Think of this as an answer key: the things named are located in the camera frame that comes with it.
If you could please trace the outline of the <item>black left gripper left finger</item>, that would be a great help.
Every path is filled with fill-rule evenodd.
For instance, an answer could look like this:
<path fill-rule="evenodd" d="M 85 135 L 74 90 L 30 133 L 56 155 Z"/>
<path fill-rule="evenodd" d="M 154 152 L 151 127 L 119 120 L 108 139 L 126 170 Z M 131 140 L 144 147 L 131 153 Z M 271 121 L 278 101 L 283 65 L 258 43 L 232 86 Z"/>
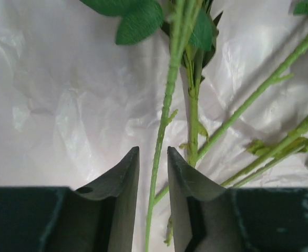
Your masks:
<path fill-rule="evenodd" d="M 77 190 L 0 187 L 0 251 L 131 251 L 138 180 L 135 146 Z"/>

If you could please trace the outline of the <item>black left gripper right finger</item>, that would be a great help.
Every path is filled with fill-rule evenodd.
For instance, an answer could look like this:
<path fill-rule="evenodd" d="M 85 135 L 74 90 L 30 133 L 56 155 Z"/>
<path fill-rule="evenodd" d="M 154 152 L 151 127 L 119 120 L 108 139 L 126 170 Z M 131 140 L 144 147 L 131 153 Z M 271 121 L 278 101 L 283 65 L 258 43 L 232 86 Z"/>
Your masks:
<path fill-rule="evenodd" d="M 308 251 L 308 187 L 224 188 L 167 158 L 175 251 Z"/>

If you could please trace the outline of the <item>peach rose stem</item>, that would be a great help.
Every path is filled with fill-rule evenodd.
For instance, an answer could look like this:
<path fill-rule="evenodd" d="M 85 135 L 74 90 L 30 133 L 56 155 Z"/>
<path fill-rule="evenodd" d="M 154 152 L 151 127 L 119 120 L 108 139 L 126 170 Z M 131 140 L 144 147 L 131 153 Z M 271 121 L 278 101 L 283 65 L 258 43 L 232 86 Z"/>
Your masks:
<path fill-rule="evenodd" d="M 130 46 L 140 43 L 160 29 L 165 21 L 163 8 L 158 1 L 82 1 L 82 3 L 103 16 L 121 18 L 115 35 L 115 43 L 119 46 Z M 184 1 L 171 1 L 171 3 L 172 10 L 169 12 L 172 17 L 172 21 L 169 23 L 170 61 L 151 169 L 144 251 L 149 251 L 152 212 L 154 208 L 161 150 L 166 127 L 170 119 L 169 112 L 172 103 L 172 95 L 176 86 L 181 60 L 181 54 L 178 53 L 181 28 L 178 24 L 181 21 Z"/>

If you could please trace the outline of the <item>pink wrapping paper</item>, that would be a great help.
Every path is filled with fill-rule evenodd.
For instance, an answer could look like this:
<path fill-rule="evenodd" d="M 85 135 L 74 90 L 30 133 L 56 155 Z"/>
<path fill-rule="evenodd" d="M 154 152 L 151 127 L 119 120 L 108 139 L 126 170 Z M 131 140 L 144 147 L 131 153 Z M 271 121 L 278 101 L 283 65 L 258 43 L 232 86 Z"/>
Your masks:
<path fill-rule="evenodd" d="M 199 118 L 212 134 L 308 34 L 292 1 L 214 1 L 218 49 Z M 140 178 L 132 251 L 145 221 L 169 50 L 161 31 L 119 47 L 119 20 L 79 1 L 0 1 L 0 186 L 87 184 L 133 146 Z M 199 170 L 221 183 L 254 159 L 244 145 L 281 139 L 308 114 L 308 51 L 216 142 Z"/>

